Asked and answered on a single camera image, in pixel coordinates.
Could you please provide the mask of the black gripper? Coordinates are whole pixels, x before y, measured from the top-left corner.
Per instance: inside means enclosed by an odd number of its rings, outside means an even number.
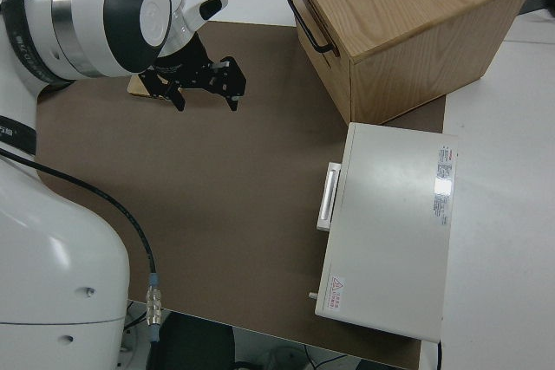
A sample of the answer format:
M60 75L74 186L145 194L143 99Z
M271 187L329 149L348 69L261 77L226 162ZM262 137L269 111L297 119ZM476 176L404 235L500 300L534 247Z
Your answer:
M245 95L246 78L235 59L227 56L212 62L198 36L193 36L178 51L159 56L153 69L138 74L147 96L171 101L180 112L185 110L186 100L177 81L187 83L196 76L197 88L222 96L233 112L238 110L239 100Z

